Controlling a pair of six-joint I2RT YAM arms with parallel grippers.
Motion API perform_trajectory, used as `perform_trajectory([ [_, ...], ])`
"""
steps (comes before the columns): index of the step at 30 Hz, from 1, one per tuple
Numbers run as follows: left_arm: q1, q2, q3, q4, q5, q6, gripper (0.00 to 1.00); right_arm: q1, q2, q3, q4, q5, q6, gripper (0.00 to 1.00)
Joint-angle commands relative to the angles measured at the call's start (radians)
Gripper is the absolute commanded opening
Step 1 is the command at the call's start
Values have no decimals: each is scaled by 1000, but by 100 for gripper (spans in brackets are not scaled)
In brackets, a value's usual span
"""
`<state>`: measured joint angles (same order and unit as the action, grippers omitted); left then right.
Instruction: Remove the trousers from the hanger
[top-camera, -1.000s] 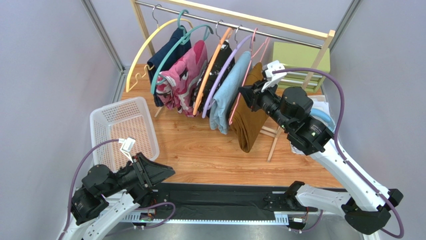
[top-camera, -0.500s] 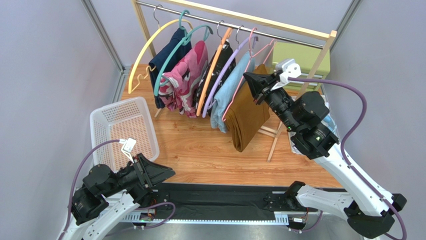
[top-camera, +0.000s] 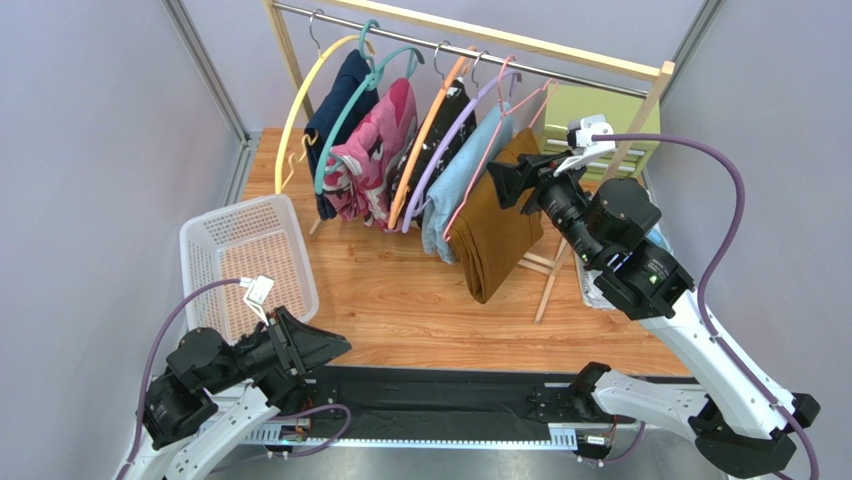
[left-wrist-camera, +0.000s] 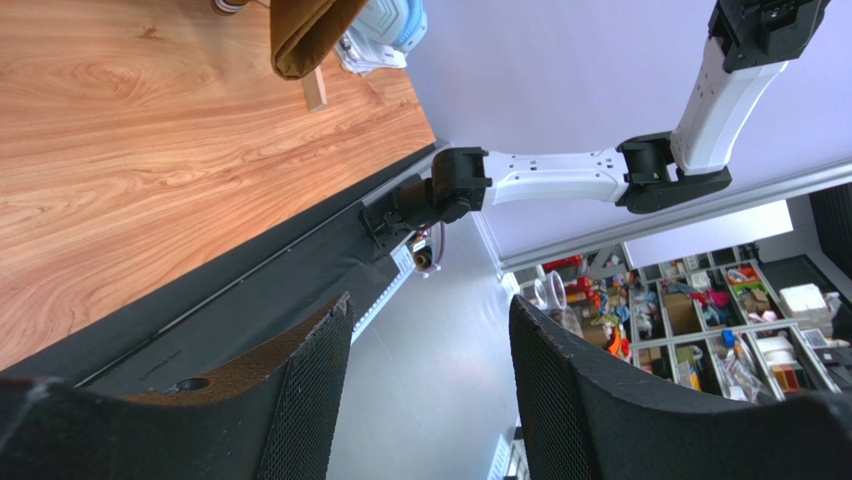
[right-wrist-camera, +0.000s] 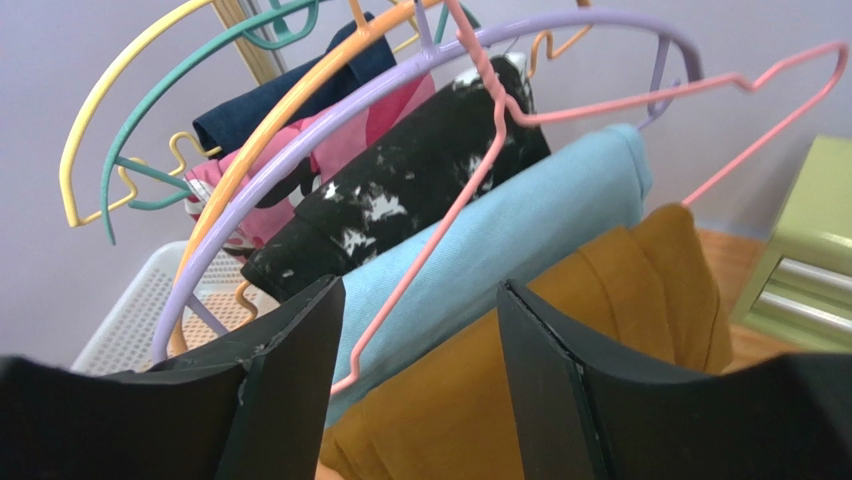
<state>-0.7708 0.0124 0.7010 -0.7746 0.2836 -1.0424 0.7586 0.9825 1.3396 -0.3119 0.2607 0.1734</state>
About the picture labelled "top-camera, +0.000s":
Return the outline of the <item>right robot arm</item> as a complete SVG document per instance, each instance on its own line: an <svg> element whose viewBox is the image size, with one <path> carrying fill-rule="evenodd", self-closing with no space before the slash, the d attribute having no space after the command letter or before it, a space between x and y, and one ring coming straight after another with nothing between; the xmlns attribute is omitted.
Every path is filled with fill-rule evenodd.
<svg viewBox="0 0 852 480"><path fill-rule="evenodd" d="M712 465L737 478L782 475L820 407L810 395L773 383L715 325L691 275L648 237L660 210L633 178L612 178L595 192L582 169L558 171L545 155L487 167L499 205L545 214L595 273L603 297L663 341L699 383L677 390L597 362L567 390L583 417L627 416L691 441Z"/></svg>

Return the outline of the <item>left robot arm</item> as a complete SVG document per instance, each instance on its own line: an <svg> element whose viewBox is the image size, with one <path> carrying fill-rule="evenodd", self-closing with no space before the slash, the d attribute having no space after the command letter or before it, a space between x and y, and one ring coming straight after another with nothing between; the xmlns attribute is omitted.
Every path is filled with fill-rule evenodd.
<svg viewBox="0 0 852 480"><path fill-rule="evenodd" d="M213 328L188 331L145 391L140 444L117 478L211 472L259 424L307 412L307 375L351 348L344 336L304 324L285 307L234 344Z"/></svg>

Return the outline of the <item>pink wire hanger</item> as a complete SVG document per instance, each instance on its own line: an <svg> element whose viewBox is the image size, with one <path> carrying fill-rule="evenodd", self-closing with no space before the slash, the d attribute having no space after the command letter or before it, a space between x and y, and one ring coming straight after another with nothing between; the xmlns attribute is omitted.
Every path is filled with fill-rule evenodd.
<svg viewBox="0 0 852 480"><path fill-rule="evenodd" d="M434 236L439 244L447 244L452 239L450 228L479 181L484 166L511 139L513 113L533 98L528 95L516 105L510 105L508 100L514 92L515 84L521 81L522 72L518 68L510 68L509 63L509 60L503 62L499 74L479 91L450 128L452 133L456 132L461 122L467 119L490 91L499 91L504 80L509 82L508 94L498 94L497 105L488 112L426 194L423 234Z"/></svg>

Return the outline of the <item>brown trousers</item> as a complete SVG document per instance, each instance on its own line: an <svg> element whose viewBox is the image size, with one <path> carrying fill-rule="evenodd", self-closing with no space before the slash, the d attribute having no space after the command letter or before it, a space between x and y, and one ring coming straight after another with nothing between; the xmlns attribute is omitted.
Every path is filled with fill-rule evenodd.
<svg viewBox="0 0 852 480"><path fill-rule="evenodd" d="M449 245L472 298L485 304L542 237L541 215L502 209L493 179L483 173L450 227Z"/></svg>

